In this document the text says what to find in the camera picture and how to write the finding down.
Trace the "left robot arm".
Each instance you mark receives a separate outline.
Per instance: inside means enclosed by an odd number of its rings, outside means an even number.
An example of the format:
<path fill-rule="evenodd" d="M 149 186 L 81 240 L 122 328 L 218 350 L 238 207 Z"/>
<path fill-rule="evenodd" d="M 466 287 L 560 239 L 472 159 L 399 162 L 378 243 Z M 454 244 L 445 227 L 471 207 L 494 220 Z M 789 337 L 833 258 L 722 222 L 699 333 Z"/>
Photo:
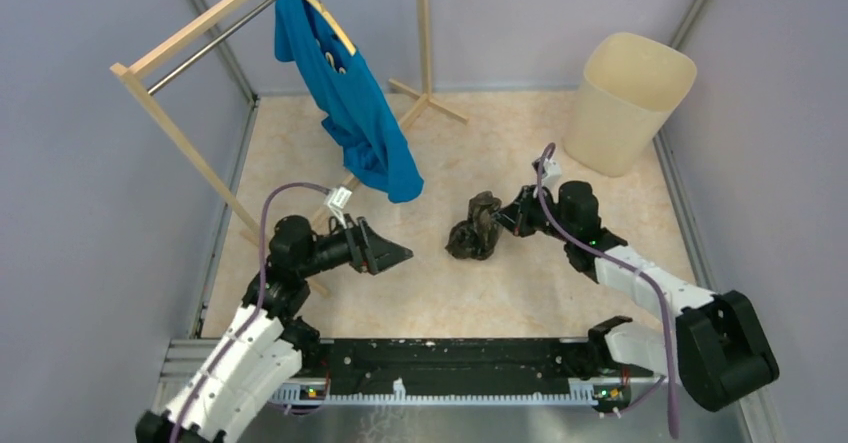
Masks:
<path fill-rule="evenodd" d="M 413 255 L 363 217 L 346 215 L 324 235 L 303 216 L 279 220 L 230 326 L 164 409 L 142 414 L 136 440 L 237 441 L 284 382 L 319 367 L 320 333 L 299 315 L 308 278 L 344 265 L 377 275 Z"/>

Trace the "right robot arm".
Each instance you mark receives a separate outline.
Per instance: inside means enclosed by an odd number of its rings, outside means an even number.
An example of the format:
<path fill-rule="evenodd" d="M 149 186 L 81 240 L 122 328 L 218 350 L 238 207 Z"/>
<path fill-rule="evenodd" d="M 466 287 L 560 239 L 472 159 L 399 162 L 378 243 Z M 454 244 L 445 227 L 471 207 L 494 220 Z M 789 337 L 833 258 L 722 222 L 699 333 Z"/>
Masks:
<path fill-rule="evenodd" d="M 556 195 L 527 185 L 494 218 L 514 236 L 543 233 L 562 241 L 577 272 L 625 294 L 660 320 L 658 331 L 626 316 L 592 327 L 586 360 L 594 372 L 612 375 L 623 365 L 650 370 L 681 385 L 711 412 L 779 378 L 750 299 L 736 290 L 716 293 L 690 284 L 641 256 L 603 226 L 589 183 L 568 181 Z"/>

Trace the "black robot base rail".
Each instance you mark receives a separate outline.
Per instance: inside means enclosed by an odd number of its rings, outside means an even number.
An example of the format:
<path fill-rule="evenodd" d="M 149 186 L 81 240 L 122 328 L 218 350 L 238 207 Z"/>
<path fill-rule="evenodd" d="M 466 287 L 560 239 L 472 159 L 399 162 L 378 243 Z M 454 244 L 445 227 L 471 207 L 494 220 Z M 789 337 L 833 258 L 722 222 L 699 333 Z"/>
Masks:
<path fill-rule="evenodd" d="M 632 382 L 649 371 L 603 362 L 584 338 L 336 338 L 309 353 L 292 383 L 326 384 L 332 396 L 565 395 L 578 384 Z"/>

